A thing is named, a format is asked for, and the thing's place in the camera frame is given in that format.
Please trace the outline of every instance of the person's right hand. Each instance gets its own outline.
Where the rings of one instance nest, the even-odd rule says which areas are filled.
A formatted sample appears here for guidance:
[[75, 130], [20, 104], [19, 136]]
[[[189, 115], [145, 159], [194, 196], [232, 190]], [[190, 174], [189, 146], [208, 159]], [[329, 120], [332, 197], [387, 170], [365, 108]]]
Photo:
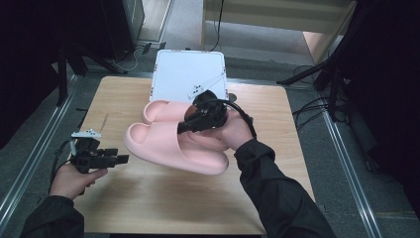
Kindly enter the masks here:
[[102, 169], [92, 173], [82, 174], [74, 165], [64, 165], [56, 172], [50, 195], [75, 199], [87, 186], [95, 184], [97, 179], [104, 177], [107, 173], [107, 169]]
[[228, 110], [228, 120], [223, 127], [202, 131], [200, 135], [217, 138], [234, 151], [253, 138], [248, 124], [233, 110]]

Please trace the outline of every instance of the table top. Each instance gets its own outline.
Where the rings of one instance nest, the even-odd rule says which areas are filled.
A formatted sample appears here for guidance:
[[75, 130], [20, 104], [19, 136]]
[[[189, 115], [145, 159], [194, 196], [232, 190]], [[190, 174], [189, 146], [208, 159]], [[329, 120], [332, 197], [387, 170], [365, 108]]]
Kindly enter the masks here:
[[[126, 165], [109, 169], [75, 208], [85, 217], [85, 231], [142, 234], [265, 234], [258, 213], [240, 182], [232, 150], [229, 168], [205, 176], [138, 159], [123, 135], [149, 102], [147, 78], [104, 77], [81, 131], [101, 131], [99, 148], [130, 155]], [[228, 83], [237, 104], [254, 117], [259, 141], [272, 147], [276, 164], [313, 196], [285, 89], [280, 86]]]

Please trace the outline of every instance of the pink slipper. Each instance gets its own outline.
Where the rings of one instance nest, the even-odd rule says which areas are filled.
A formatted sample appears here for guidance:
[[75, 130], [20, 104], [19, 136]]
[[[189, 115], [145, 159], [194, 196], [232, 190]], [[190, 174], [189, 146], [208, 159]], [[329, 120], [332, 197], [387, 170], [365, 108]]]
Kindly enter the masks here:
[[178, 122], [135, 123], [125, 135], [124, 143], [140, 159], [163, 166], [204, 175], [219, 175], [229, 165], [220, 151], [183, 141], [176, 134]]
[[[149, 102], [143, 110], [143, 122], [152, 124], [153, 122], [176, 121], [183, 122], [185, 113], [193, 107], [186, 102], [156, 100]], [[202, 146], [210, 147], [218, 151], [226, 151], [229, 149], [222, 141], [203, 137], [198, 133], [191, 131], [182, 133], [180, 135], [183, 141], [188, 141]]]

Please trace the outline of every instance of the gray floor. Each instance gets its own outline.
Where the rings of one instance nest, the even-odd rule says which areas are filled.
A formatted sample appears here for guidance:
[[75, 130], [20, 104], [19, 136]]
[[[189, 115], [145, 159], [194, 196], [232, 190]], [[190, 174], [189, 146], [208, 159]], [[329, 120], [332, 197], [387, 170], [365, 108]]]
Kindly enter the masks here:
[[[167, 49], [200, 49], [201, 1], [175, 0], [168, 16], [167, 26], [162, 34], [162, 41]], [[205, 49], [215, 43], [213, 23], [206, 23]], [[311, 57], [300, 32], [263, 29], [254, 27], [222, 24], [221, 40], [216, 51], [222, 52], [226, 59], [227, 75], [230, 81], [275, 85], [276, 80], [287, 79], [295, 69], [304, 69], [300, 65], [312, 64]], [[129, 71], [127, 76], [150, 76], [154, 68], [157, 50], [141, 55], [137, 53], [138, 66]], [[134, 59], [118, 62], [129, 68], [135, 65]], [[94, 92], [104, 75], [110, 74], [93, 62], [88, 62], [89, 72], [84, 78], [75, 80], [72, 100], [68, 109], [57, 125], [51, 141], [41, 155], [31, 155], [37, 141], [48, 126], [49, 118], [57, 108], [57, 92], [53, 92], [20, 128], [11, 142], [0, 151], [0, 167], [3, 181], [0, 195], [5, 197], [18, 177], [20, 168], [27, 161], [38, 156], [40, 163], [33, 168], [34, 175], [22, 198], [17, 204], [1, 237], [18, 237], [27, 215], [37, 206], [48, 189], [50, 169], [54, 151], [68, 135], [77, 130], [83, 118], [83, 112], [76, 108], [88, 108]], [[292, 111], [318, 97], [307, 83], [296, 83], [287, 87], [287, 95]], [[305, 121], [316, 111], [306, 113], [299, 119]], [[331, 137], [324, 117], [318, 117], [298, 131], [299, 140], [307, 164], [316, 202], [323, 210], [338, 237], [369, 237], [354, 193], [349, 186], [342, 166], [342, 160], [336, 150], [337, 145]], [[381, 235], [376, 237], [420, 237], [419, 221], [411, 210], [401, 186], [387, 175], [374, 175], [366, 170], [364, 153], [346, 123], [337, 123], [340, 136], [346, 145], [363, 191], [367, 197]], [[87, 234], [86, 237], [109, 237], [108, 234]]]

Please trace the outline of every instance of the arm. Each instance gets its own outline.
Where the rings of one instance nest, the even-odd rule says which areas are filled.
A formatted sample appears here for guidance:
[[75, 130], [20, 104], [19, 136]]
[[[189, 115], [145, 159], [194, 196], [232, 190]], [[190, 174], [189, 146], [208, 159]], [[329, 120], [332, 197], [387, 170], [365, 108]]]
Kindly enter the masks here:
[[336, 237], [306, 190], [278, 169], [270, 147], [251, 139], [235, 158], [268, 237]]
[[73, 208], [73, 200], [107, 172], [81, 174], [73, 165], [61, 167], [52, 182], [50, 196], [29, 215], [21, 237], [83, 237], [84, 218]]

